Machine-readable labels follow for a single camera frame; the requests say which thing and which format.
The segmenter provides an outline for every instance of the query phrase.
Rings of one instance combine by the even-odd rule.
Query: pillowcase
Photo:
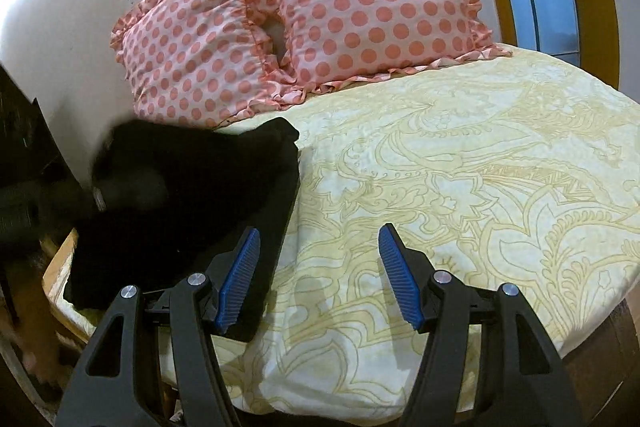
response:
[[[481,23],[479,0],[276,0],[292,89],[339,89],[468,60],[508,55]]]
[[[135,113],[215,127],[286,105],[282,95],[292,80],[280,70],[271,39],[259,26],[269,3],[274,1],[139,3],[111,35]]]

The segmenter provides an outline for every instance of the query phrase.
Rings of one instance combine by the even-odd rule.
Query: bedsheet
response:
[[[287,118],[301,173],[258,335],[214,337],[237,407],[359,425],[402,412],[426,335],[402,320],[378,256],[387,222],[468,285],[516,283],[562,356],[637,282],[640,105],[565,62],[513,51],[231,127]],[[99,317],[62,298],[70,259],[49,298],[88,337]],[[460,410],[473,404],[479,345],[471,328]],[[161,350],[174,382],[166,332]]]

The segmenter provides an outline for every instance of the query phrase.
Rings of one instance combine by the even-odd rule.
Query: metal pin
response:
[[[132,298],[136,293],[138,293],[138,288],[133,285],[124,286],[124,288],[120,290],[120,296],[125,299]]]
[[[518,293],[520,293],[520,290],[518,289],[518,287],[510,282],[502,285],[502,291],[505,292],[510,297],[514,297]]]
[[[451,282],[451,274],[446,270],[438,270],[433,274],[433,280],[440,284],[448,284]]]
[[[207,280],[207,276],[204,275],[204,273],[192,273],[189,278],[187,279],[187,282],[191,285],[191,286],[200,286],[202,283],[204,283]]]

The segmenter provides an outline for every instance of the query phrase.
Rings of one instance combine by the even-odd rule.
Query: yellow paisley bedsheet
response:
[[[311,98],[276,116],[300,130],[301,187],[255,340],[214,338],[237,407],[375,425],[397,417],[426,336],[402,320],[379,227],[466,284],[516,283],[562,355],[640,273],[640,105],[560,60],[514,48]],[[68,264],[50,297],[62,299]],[[460,410],[472,406],[470,331]],[[163,374],[175,381],[168,338]]]

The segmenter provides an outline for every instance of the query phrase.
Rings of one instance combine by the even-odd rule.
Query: pillow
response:
[[[508,55],[478,19],[479,0],[276,0],[284,21],[283,67],[309,91],[386,80],[468,60]]]
[[[259,27],[273,0],[253,1],[143,0],[120,19],[111,47],[135,113],[214,127],[284,107],[292,80]]]

